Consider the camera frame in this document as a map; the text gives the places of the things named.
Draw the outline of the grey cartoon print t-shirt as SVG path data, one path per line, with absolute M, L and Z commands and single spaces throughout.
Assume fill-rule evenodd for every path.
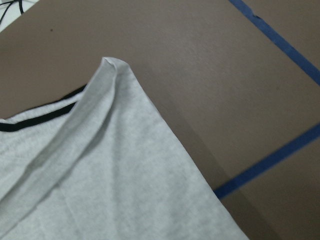
M 3 240 L 245 240 L 130 66 L 0 121 Z

